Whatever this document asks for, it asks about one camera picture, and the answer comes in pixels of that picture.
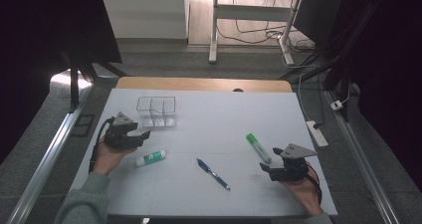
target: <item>human hand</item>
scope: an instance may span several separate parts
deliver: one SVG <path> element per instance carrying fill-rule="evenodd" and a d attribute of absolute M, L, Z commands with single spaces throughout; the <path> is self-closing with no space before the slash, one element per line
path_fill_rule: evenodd
<path fill-rule="evenodd" d="M 308 175 L 317 181 L 317 174 L 312 168 L 309 168 Z M 307 179 L 302 178 L 296 182 L 281 182 L 291 191 L 296 200 L 304 207 L 310 216 L 317 216 L 323 213 L 317 199 L 317 188 Z"/>
<path fill-rule="evenodd" d="M 97 159 L 93 171 L 108 176 L 128 154 L 135 152 L 136 148 L 114 149 L 104 143 L 104 138 L 100 140 L 97 150 Z"/>

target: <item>pen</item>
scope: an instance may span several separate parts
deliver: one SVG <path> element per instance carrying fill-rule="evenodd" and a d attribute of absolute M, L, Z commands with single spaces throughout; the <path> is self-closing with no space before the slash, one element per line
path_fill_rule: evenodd
<path fill-rule="evenodd" d="M 230 187 L 229 187 L 229 185 L 227 185 L 227 183 L 225 182 L 225 181 L 223 181 L 223 179 L 221 179 L 221 177 L 219 177 L 218 175 L 217 175 L 217 173 L 215 173 L 215 172 L 213 172 L 212 170 L 211 170 L 211 168 L 209 168 L 208 166 L 207 166 L 207 164 L 205 164 L 205 162 L 203 162 L 201 159 L 199 159 L 199 158 L 196 158 L 197 160 L 198 160 L 198 165 L 200 166 L 200 167 L 202 167 L 202 169 L 204 169 L 206 172 L 209 172 L 209 173 L 211 173 L 211 175 L 221 184 L 221 185 L 223 185 L 227 190 L 229 190 L 230 191 Z"/>

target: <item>desk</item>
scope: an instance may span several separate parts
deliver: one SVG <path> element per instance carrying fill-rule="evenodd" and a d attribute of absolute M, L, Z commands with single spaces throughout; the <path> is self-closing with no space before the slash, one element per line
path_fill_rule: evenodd
<path fill-rule="evenodd" d="M 202 88 L 199 81 L 205 84 Z M 246 91 L 259 83 L 263 92 L 231 92 L 233 88 Z M 210 84 L 220 84 L 217 92 L 211 92 Z M 267 84 L 273 84 L 276 92 L 268 92 Z M 143 86 L 158 90 L 143 90 Z M 99 123 L 120 111 L 140 123 L 135 108 L 137 99 L 145 96 L 175 96 L 177 127 L 153 128 L 143 147 L 128 155 L 110 175 L 109 214 L 228 218 L 305 215 L 289 191 L 261 170 L 261 159 L 245 137 L 252 132 L 267 150 L 284 148 L 290 142 L 314 149 L 296 94 L 290 92 L 286 82 L 123 78 L 111 91 Z M 99 129 L 73 188 L 79 188 L 88 176 L 88 161 Z M 142 127 L 132 135 L 144 131 Z M 168 153 L 165 160 L 141 168 L 133 166 L 138 157 L 161 149 Z M 273 167 L 282 165 L 279 157 L 271 156 Z M 209 164 L 232 190 L 222 188 L 206 174 L 195 157 Z M 322 208 L 336 215 L 317 157 L 307 160 L 319 174 Z"/>
<path fill-rule="evenodd" d="M 213 18 L 210 41 L 210 52 L 208 61 L 211 64 L 217 62 L 217 20 L 218 19 L 236 19 L 253 21 L 274 21 L 286 22 L 283 35 L 278 38 L 280 48 L 282 49 L 285 63 L 292 66 L 294 61 L 287 44 L 289 34 L 296 18 L 301 0 L 292 0 L 291 7 L 265 7 L 265 6 L 240 6 L 235 4 L 219 5 L 218 0 L 213 0 Z"/>

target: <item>white paper sheet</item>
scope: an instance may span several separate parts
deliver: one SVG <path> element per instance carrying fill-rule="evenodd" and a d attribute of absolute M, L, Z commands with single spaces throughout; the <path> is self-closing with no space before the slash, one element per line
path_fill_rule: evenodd
<path fill-rule="evenodd" d="M 272 148 L 294 143 L 314 150 L 296 94 L 185 92 L 114 89 L 72 188 L 88 177 L 89 160 L 101 124 L 118 112 L 135 122 L 139 97 L 176 97 L 176 127 L 139 127 L 129 135 L 151 130 L 148 140 L 128 155 L 111 175 L 109 214 L 159 217 L 280 217 L 305 215 L 280 183 L 261 170 L 260 156 L 246 139 L 253 133 L 271 155 L 272 167 L 282 159 Z M 135 160 L 166 150 L 159 162 L 135 167 Z M 201 158 L 223 178 L 221 186 L 196 161 Z M 308 157 L 319 175 L 322 209 L 336 210 L 316 156 Z"/>

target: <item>metal stand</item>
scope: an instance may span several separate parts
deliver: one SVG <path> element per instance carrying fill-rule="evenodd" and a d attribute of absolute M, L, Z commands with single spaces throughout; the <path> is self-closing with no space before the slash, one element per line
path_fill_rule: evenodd
<path fill-rule="evenodd" d="M 90 61 L 96 61 L 97 64 L 109 70 L 118 77 L 129 77 L 129 75 L 117 69 L 110 63 L 103 62 L 100 59 L 94 57 L 69 53 L 62 53 L 62 57 L 71 68 L 71 107 L 69 113 L 73 113 L 79 105 L 78 71 L 81 72 L 81 75 L 89 83 L 93 83 L 99 77 L 93 67 L 93 64 Z"/>
<path fill-rule="evenodd" d="M 218 4 L 218 0 L 213 0 L 213 18 L 212 31 L 210 41 L 209 63 L 217 62 L 217 20 L 218 19 L 236 19 L 250 21 L 275 21 L 286 22 L 284 35 L 279 39 L 279 44 L 283 50 L 283 54 L 288 65 L 293 65 L 293 59 L 290 54 L 287 41 L 291 31 L 293 22 L 298 11 L 301 0 L 296 0 L 292 8 L 287 7 L 260 7 L 260 6 L 243 6 L 234 4 Z"/>
<path fill-rule="evenodd" d="M 290 53 L 289 47 L 287 45 L 289 39 L 289 33 L 292 29 L 293 22 L 295 21 L 296 13 L 298 12 L 299 4 L 301 0 L 296 0 L 293 4 L 289 19 L 286 24 L 285 32 L 283 36 L 279 38 L 279 44 L 283 51 L 283 56 L 285 57 L 286 65 L 291 66 L 294 64 L 292 55 Z"/>

